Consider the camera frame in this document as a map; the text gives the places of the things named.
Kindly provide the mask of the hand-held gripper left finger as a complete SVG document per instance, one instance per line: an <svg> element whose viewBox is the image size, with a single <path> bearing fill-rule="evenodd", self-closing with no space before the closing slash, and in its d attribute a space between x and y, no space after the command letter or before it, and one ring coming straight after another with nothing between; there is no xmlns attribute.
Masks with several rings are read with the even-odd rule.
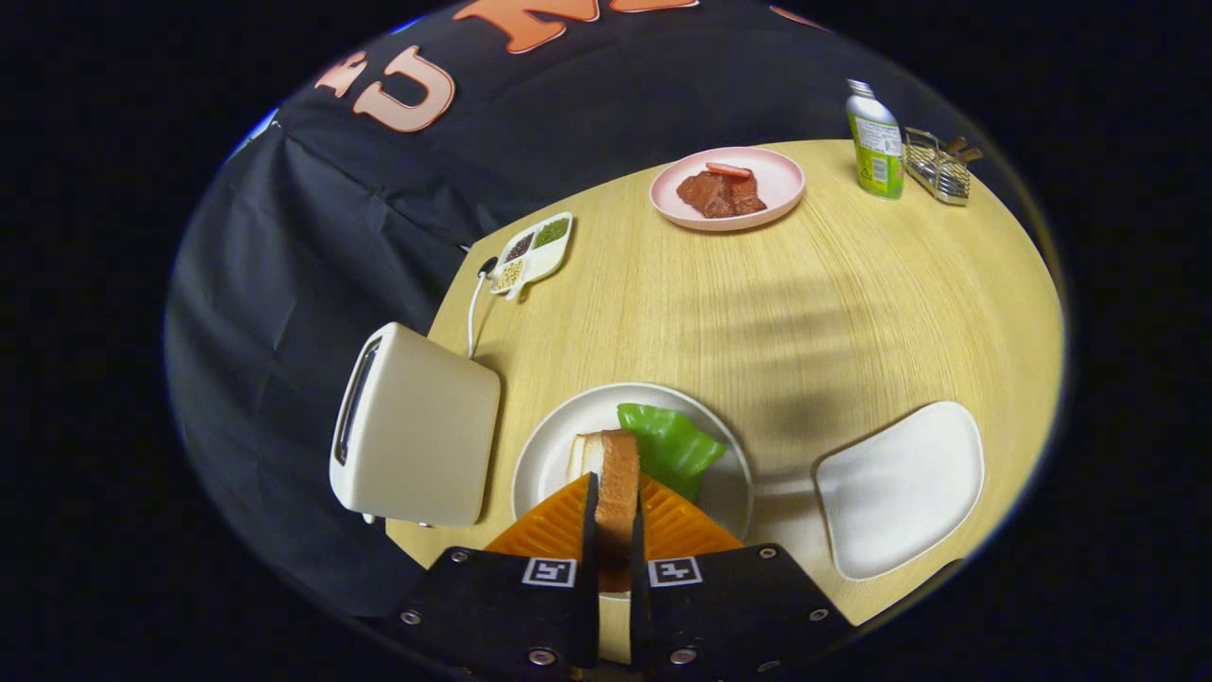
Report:
<svg viewBox="0 0 1212 682"><path fill-rule="evenodd" d="M577 558L447 548L383 619L383 637L445 678L581 678L598 665L598 475L566 485Z"/></svg>

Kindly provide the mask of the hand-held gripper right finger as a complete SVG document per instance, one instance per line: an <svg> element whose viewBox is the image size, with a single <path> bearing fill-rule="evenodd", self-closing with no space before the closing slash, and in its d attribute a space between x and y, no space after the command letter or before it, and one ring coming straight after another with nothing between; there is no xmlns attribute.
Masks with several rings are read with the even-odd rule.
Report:
<svg viewBox="0 0 1212 682"><path fill-rule="evenodd" d="M631 575L631 664L646 678L788 678L858 636L785 548L747 548L650 476Z"/></svg>

